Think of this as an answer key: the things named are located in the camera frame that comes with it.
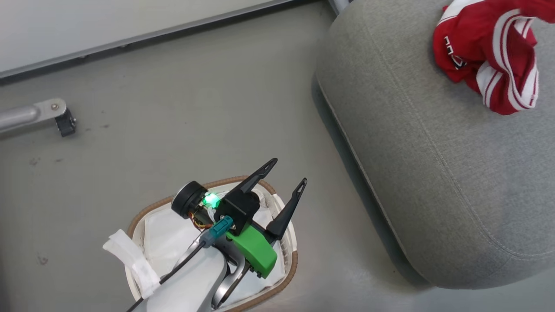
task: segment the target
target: stain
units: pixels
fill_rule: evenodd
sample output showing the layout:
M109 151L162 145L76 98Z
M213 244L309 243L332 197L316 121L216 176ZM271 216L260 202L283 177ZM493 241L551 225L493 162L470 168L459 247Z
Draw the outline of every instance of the stain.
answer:
M48 258L46 258L45 256L41 256L40 254L37 254L37 262L40 265L46 265L48 263Z
M36 167L36 165L38 164L38 162L41 161L40 157L37 158L31 158L31 160L29 160L29 165Z

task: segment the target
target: white tape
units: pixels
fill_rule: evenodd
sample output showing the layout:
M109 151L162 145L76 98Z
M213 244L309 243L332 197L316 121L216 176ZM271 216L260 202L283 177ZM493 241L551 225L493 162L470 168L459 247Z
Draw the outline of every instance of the white tape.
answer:
M118 230L102 246L131 270L143 299L150 297L160 287L160 277L156 274L143 252L122 230Z
M208 213L210 220L212 220L213 223L216 223L216 219L214 217L214 215L216 214L216 209L209 208L209 207L204 207L204 208L206 209L206 212Z

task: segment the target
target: caster wheel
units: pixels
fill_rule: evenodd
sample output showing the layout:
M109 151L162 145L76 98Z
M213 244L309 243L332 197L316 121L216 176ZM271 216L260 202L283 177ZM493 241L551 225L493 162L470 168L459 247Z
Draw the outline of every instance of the caster wheel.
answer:
M69 108L65 110L63 115L56 117L55 120L62 138L75 133L75 122L77 120L73 118Z
M182 218L189 219L189 213L195 212L206 192L208 192L208 190L197 181L191 181L177 192L177 195L175 195L174 199L171 201L171 209Z

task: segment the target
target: black cable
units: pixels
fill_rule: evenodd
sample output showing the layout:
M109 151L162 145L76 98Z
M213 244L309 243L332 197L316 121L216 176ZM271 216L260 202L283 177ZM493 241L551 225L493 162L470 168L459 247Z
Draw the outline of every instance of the black cable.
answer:
M135 308L138 307L139 304L140 304L141 302L143 302L143 300L144 300L143 297L139 298L139 300L137 300L137 302L135 302L135 303L131 306L131 308L129 308L129 309L127 310L127 312L131 312L131 311L135 310Z
M187 262L189 262L189 260L191 260L191 259L192 259L192 258L204 247L204 244L206 244L206 241L201 241L200 244L199 244L195 249L193 249L193 252L191 252L191 253L187 256L187 258L185 258L185 260L181 261L181 263L180 263L178 266L176 266L173 270L171 270L170 273L168 273L166 276L164 276L164 278L162 278L162 279L160 280L160 285L164 284L164 283L165 283L167 280L169 280L175 273L177 273L177 271L179 271L185 264L187 264ZM137 300L137 302L135 302L135 303L131 306L131 308L129 308L129 309L127 310L127 312L131 312L131 311L135 310L135 308L136 308L137 306L139 306L139 304L140 304L141 302L143 302L143 301L144 301L143 297L139 298L139 300Z

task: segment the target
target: green bracket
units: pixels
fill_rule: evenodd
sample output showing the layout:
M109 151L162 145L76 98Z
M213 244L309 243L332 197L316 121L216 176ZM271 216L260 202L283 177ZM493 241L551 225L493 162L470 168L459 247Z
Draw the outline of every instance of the green bracket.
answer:
M245 259L253 266L254 271L260 273L263 278L267 278L276 264L278 255L264 235L249 224L245 226L239 236L230 232L227 232L226 235L233 240Z

